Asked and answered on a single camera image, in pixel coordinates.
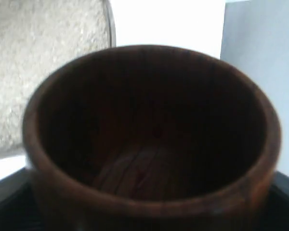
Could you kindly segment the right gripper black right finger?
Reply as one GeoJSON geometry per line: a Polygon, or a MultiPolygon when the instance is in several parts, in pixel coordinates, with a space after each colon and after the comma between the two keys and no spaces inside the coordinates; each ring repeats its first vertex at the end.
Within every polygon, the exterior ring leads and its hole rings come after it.
{"type": "Polygon", "coordinates": [[[289,231],[289,177],[276,172],[262,217],[263,231],[289,231]]]}

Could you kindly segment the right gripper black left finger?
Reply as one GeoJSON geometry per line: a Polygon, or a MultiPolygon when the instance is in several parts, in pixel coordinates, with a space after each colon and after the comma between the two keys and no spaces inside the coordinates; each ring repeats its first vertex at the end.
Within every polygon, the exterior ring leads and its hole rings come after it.
{"type": "Polygon", "coordinates": [[[24,169],[0,180],[0,231],[44,231],[24,169]]]}

